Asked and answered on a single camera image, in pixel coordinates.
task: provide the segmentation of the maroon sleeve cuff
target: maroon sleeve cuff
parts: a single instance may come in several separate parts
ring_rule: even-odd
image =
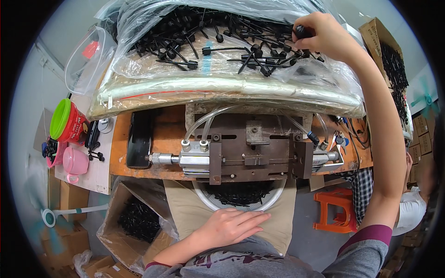
[[[151,263],[149,263],[149,264],[145,267],[145,270],[147,270],[147,268],[149,268],[150,266],[156,266],[156,265],[161,265],[161,266],[171,267],[171,266],[169,266],[169,265],[164,265],[163,263],[160,263],[160,262],[151,262]]]
[[[367,240],[367,239],[376,239],[384,242],[389,246],[389,242],[391,241],[392,229],[385,225],[371,225],[365,227],[358,231],[355,235],[353,235],[338,251],[338,255],[343,252],[350,245]]]

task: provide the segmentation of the clear plastic container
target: clear plastic container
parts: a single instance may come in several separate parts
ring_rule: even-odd
[[[92,96],[117,44],[103,28],[93,26],[76,45],[65,67],[65,85],[76,95]]]

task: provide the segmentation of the hand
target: hand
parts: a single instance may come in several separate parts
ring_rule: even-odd
[[[409,175],[409,172],[411,172],[411,166],[413,165],[413,159],[411,158],[411,155],[406,152],[406,176]]]
[[[222,247],[238,243],[257,232],[258,227],[271,217],[263,211],[243,212],[235,208],[219,209],[215,211],[207,222],[194,231],[199,244],[206,249]]]
[[[292,40],[298,49],[321,52],[328,57],[349,64],[357,56],[366,54],[360,45],[343,29],[329,13],[314,12],[295,20],[295,26],[302,25],[313,30],[314,37],[297,40],[292,33]]]

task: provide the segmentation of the khaki pants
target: khaki pants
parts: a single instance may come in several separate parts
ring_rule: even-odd
[[[192,182],[164,180],[167,200],[182,240],[198,229],[212,215],[213,211],[199,199]],[[292,238],[292,220],[294,217],[295,180],[288,179],[278,200],[266,211],[272,217],[259,225],[264,230],[255,235],[270,242],[283,256]]]

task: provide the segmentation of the red plastic stool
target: red plastic stool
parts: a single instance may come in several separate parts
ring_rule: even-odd
[[[337,188],[331,192],[314,194],[314,200],[321,205],[320,223],[314,223],[316,230],[325,230],[335,233],[357,232],[357,220],[352,203],[352,190]],[[337,213],[334,224],[328,224],[328,204],[341,206],[343,213]]]

